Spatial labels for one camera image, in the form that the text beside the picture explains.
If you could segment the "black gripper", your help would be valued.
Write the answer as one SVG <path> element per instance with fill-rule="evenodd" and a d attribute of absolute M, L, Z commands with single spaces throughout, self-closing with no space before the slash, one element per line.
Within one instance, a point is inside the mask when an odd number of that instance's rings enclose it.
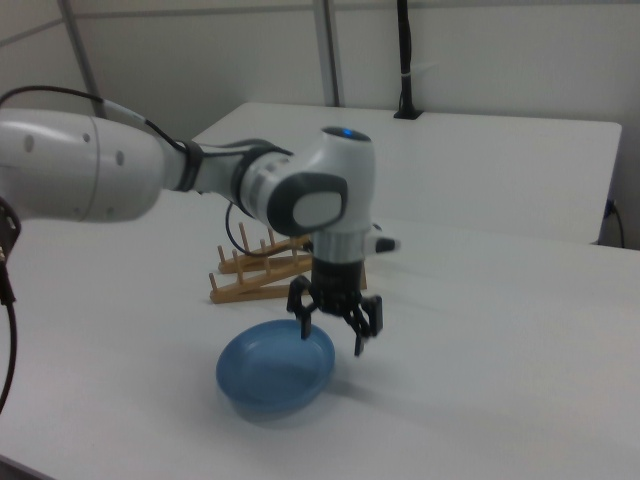
<path fill-rule="evenodd" d="M 302 340 L 311 334 L 311 314 L 316 306 L 325 314 L 344 317 L 355 333 L 355 357 L 363 353 L 367 339 L 376 337 L 382 331 L 382 297 L 362 297 L 361 294 L 363 266 L 362 260 L 331 263 L 314 258 L 311 281 L 306 277 L 296 277 L 290 283 L 286 309 L 298 320 Z M 312 298 L 308 306 L 302 302 L 305 293 Z"/>

